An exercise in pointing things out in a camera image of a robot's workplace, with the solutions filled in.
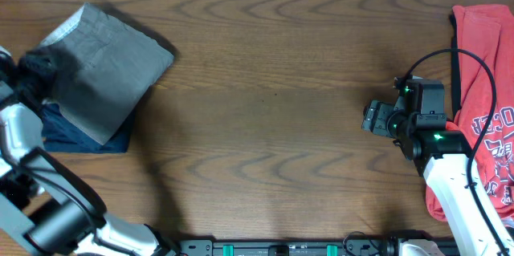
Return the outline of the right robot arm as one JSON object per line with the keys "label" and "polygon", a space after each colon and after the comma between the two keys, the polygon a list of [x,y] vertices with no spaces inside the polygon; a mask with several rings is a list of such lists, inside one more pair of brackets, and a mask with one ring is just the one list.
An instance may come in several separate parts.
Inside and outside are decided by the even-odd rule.
{"label": "right robot arm", "polygon": [[446,129],[444,104],[371,101],[362,129],[389,137],[439,201],[461,255],[512,255],[513,239],[481,185],[472,148]]}

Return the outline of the grey shorts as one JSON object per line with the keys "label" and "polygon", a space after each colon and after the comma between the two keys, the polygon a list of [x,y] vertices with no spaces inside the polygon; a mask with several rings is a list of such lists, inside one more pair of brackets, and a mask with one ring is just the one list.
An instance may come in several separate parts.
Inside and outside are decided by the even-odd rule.
{"label": "grey shorts", "polygon": [[174,60],[155,39],[90,3],[32,52],[55,69],[51,99],[63,117],[98,144],[114,136]]}

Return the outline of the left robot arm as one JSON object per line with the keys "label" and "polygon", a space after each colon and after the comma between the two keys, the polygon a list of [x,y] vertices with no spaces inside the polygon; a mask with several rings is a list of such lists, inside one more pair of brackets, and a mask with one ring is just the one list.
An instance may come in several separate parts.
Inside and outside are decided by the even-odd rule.
{"label": "left robot arm", "polygon": [[96,191],[43,147],[47,63],[1,51],[1,229],[31,255],[178,255],[148,225],[107,211]]}

